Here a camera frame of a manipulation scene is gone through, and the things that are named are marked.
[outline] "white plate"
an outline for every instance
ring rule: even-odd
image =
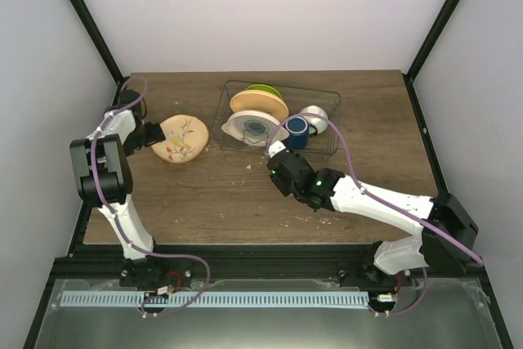
[[[278,126],[279,121],[259,110],[242,110],[229,117],[221,130],[250,146],[265,146],[267,137]],[[288,131],[280,128],[273,141],[282,141],[288,138]]]

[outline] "black metal frame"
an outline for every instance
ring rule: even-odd
[[[78,17],[91,37],[96,49],[105,62],[116,83],[116,101],[124,78],[97,28],[91,13],[83,0],[70,0]],[[409,72],[404,74],[405,86],[409,94],[413,112],[418,123],[423,144],[431,165],[432,173],[438,190],[447,190],[445,179],[427,130],[418,98],[413,87],[413,81],[419,74],[431,49],[434,47],[447,21],[451,17],[459,0],[446,0],[440,10],[423,45],[416,55]],[[68,257],[55,260],[49,280],[43,291],[42,299],[30,328],[24,348],[32,348],[38,339],[38,333],[45,315],[51,291],[56,280],[65,279],[119,279],[123,266],[123,251],[119,245],[85,245],[83,238],[92,207],[84,203],[73,238],[71,239]],[[189,253],[205,258],[212,270],[215,280],[223,279],[332,279],[339,278],[339,271],[347,266],[361,263],[371,244],[352,245],[159,245],[161,253]],[[494,318],[498,335],[504,348],[513,348],[501,312],[498,308],[489,277],[484,268],[469,269],[464,275],[457,277],[441,271],[429,271],[432,277],[476,278],[480,281],[484,292],[490,297],[489,308]],[[421,277],[420,272],[413,276]],[[204,271],[201,266],[194,265],[193,278],[202,279]],[[353,286],[350,279],[343,285]],[[361,288],[362,290],[379,290],[377,286]]]

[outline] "gray wall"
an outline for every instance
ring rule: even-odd
[[[69,142],[114,82],[67,0],[0,0],[0,347],[20,348],[80,200]]]
[[[444,0],[86,0],[123,72],[406,70]]]
[[[523,347],[523,7],[462,0],[416,80],[450,190],[480,227],[476,250]]]

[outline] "green plate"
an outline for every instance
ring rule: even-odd
[[[281,96],[281,94],[279,94],[279,92],[276,89],[274,89],[272,86],[264,85],[262,83],[257,83],[256,85],[251,85],[251,86],[247,87],[245,90],[261,90],[263,92],[274,94],[275,96],[281,98],[282,100],[284,99]]]

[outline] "dish rack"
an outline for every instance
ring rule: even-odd
[[[297,114],[302,108],[308,105],[317,105],[322,108],[329,120],[337,125],[340,115],[340,106],[342,97],[337,92],[329,92],[320,89],[311,89],[307,87],[296,87],[281,85],[278,83],[269,83],[267,81],[242,81],[238,79],[228,80],[221,92],[220,101],[214,120],[211,126],[211,133],[222,148],[236,150],[252,150],[260,152],[265,149],[264,144],[260,146],[250,146],[241,141],[237,141],[232,136],[225,134],[221,126],[227,122],[229,116],[233,114],[230,108],[230,99],[246,87],[262,83],[277,89],[284,98],[290,114]],[[329,159],[337,150],[337,135],[332,128],[327,128],[318,136],[310,137],[307,147],[304,150],[296,150],[306,157]]]

